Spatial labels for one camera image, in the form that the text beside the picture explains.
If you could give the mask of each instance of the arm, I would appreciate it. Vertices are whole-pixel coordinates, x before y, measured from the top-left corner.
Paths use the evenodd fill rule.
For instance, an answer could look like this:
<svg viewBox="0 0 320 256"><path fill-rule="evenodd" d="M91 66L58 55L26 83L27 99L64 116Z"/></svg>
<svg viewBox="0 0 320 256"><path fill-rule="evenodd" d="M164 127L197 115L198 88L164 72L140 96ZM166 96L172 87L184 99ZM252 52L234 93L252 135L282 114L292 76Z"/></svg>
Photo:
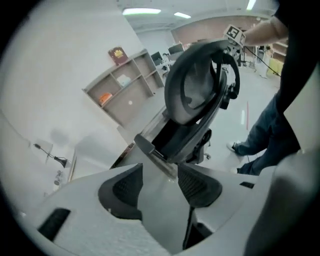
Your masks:
<svg viewBox="0 0 320 256"><path fill-rule="evenodd" d="M261 46L288 38L288 28L275 16L250 28L246 32L244 45Z"/></svg>

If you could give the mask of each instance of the power cord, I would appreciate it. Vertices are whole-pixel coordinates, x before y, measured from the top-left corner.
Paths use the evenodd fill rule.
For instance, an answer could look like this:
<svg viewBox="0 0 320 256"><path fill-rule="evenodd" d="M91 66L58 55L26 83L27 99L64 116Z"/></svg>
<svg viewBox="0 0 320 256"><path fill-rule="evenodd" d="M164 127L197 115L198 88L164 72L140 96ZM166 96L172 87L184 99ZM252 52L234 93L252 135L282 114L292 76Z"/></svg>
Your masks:
<svg viewBox="0 0 320 256"><path fill-rule="evenodd" d="M42 150L43 152L46 153L46 155L48 157L51 157L52 159L56 160L57 162L59 162L60 164L62 164L62 166L64 168L66 168L66 164L67 164L67 159L65 157L60 157L60 156L54 156L48 152L46 152L43 148L41 148L41 146L39 144L33 144L37 149Z"/></svg>
<svg viewBox="0 0 320 256"><path fill-rule="evenodd" d="M258 55L256 55L253 51L251 51L247 46L245 46L245 48L247 48L247 50L252 53L254 56L256 56L260 61L263 62L264 65L266 65L269 69L271 69L277 76L281 77L281 75L279 75L276 71L274 71L271 67L269 67Z"/></svg>

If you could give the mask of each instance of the person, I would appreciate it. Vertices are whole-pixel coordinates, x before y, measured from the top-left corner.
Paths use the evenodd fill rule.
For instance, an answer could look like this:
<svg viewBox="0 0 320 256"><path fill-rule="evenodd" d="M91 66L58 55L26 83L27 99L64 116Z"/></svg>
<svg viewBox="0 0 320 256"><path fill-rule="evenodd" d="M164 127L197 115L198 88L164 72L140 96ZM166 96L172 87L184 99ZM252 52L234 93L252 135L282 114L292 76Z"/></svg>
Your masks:
<svg viewBox="0 0 320 256"><path fill-rule="evenodd" d="M239 156L264 154L231 172L259 175L269 166L277 165L286 156L300 149L297 138L284 116L319 61L319 52L310 54L312 35L317 31L316 11L304 10L298 4L280 0L275 15L244 34L245 46L259 46L288 38L288 47L281 73L280 89L261 113L244 142L229 142L228 149Z"/></svg>
<svg viewBox="0 0 320 256"><path fill-rule="evenodd" d="M168 53L164 53L164 54L162 54L162 59L163 59L163 62L165 63L165 62L168 62L169 61L169 54Z"/></svg>

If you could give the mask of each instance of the ceiling light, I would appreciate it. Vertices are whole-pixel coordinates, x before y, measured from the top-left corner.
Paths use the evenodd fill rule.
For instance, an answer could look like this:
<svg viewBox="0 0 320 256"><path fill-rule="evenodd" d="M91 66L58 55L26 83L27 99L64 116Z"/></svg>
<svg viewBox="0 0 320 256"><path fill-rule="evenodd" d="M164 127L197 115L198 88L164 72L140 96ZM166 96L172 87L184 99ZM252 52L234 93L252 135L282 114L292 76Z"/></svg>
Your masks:
<svg viewBox="0 0 320 256"><path fill-rule="evenodd" d="M152 8L128 8L124 9L123 15L133 15L133 14L158 14L160 13L160 9L152 9Z"/></svg>
<svg viewBox="0 0 320 256"><path fill-rule="evenodd" d="M249 0L248 6L246 7L247 10L252 10L256 3L256 0Z"/></svg>
<svg viewBox="0 0 320 256"><path fill-rule="evenodd" d="M186 14L181 13L181 12L176 12L174 15L175 15L175 16L179 16L179 17L182 17L182 18L186 18L186 19L190 19L190 18L191 18L191 16L186 15Z"/></svg>

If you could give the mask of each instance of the ceiling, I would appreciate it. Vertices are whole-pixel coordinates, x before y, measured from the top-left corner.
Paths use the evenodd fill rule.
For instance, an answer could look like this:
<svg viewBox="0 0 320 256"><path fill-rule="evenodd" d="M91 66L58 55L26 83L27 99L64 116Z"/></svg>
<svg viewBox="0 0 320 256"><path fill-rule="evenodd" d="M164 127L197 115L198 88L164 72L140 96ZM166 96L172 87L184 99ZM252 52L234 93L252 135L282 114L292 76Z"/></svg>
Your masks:
<svg viewBox="0 0 320 256"><path fill-rule="evenodd" d="M246 11L249 0L114 0L120 10L125 8L161 9L159 14L125 16L136 32L171 30L191 22L212 17L250 15L268 18L275 13L275 0L256 0L251 11ZM190 15L185 19L174 16L180 12Z"/></svg>

